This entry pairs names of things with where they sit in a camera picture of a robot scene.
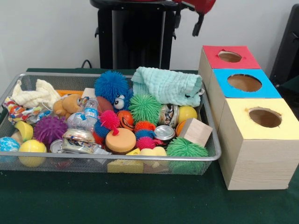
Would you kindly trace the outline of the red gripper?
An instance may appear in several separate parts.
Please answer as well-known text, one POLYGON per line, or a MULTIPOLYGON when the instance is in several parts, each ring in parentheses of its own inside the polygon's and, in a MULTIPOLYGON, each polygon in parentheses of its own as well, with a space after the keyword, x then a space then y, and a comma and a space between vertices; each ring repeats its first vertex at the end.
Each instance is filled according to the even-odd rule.
MULTIPOLYGON (((198 36, 202 23, 203 14, 207 14, 214 6, 216 0, 174 0, 182 8, 188 7, 192 11, 196 11, 199 15, 197 23, 194 25, 192 36, 198 36)), ((179 28, 181 21, 181 10, 175 13, 175 29, 179 28)))

